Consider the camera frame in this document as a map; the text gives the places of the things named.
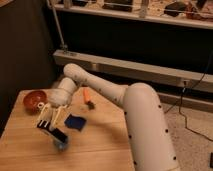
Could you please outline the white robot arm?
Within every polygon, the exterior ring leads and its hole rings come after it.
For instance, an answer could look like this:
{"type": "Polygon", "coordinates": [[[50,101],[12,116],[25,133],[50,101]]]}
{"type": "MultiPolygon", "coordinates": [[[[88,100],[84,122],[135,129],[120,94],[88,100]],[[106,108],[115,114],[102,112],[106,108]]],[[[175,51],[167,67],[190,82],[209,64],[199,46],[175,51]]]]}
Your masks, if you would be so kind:
{"type": "Polygon", "coordinates": [[[181,171],[159,96],[151,86],[135,83],[123,87],[73,63],[67,64],[63,72],[65,77],[37,119],[38,129],[65,143],[67,135],[57,128],[61,110],[85,85],[123,110],[135,171],[181,171]]]}

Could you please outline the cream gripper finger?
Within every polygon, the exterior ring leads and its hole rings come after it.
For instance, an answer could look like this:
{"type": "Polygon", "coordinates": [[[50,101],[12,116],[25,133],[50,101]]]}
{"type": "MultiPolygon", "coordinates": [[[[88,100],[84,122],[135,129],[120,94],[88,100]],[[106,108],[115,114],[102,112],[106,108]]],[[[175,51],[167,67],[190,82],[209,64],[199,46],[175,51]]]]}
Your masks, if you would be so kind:
{"type": "Polygon", "coordinates": [[[49,121],[49,107],[44,106],[43,109],[41,110],[38,118],[37,118],[37,123],[40,123],[41,121],[49,121]]]}
{"type": "Polygon", "coordinates": [[[62,117],[62,108],[54,108],[50,122],[50,130],[54,130],[62,117]]]}

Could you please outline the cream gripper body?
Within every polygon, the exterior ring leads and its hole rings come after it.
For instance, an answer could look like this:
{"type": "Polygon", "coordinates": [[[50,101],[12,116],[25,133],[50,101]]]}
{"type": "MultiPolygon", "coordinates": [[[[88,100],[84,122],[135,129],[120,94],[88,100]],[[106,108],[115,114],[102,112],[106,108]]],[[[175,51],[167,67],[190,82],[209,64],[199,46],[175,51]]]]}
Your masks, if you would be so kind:
{"type": "Polygon", "coordinates": [[[54,107],[50,103],[44,103],[44,102],[40,102],[37,105],[37,107],[40,110],[40,114],[44,114],[44,115],[47,115],[48,113],[50,113],[50,114],[53,114],[53,113],[60,114],[61,111],[66,108],[66,106],[54,107]]]}

